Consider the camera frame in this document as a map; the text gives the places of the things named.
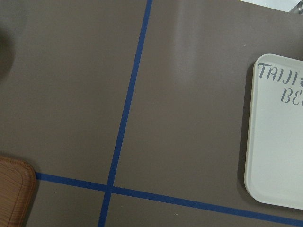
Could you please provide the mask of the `cream bear tray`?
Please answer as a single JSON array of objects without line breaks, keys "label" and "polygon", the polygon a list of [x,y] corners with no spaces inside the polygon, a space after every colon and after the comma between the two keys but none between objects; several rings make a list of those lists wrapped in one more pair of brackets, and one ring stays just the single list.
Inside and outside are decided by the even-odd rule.
[{"label": "cream bear tray", "polygon": [[271,205],[303,207],[303,63],[275,54],[253,67],[246,190]]}]

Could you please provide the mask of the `wooden tray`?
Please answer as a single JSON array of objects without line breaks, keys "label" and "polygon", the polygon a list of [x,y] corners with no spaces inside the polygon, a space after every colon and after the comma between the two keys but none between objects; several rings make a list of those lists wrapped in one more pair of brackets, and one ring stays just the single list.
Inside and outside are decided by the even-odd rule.
[{"label": "wooden tray", "polygon": [[33,167],[26,161],[0,157],[0,225],[23,226],[36,187]]}]

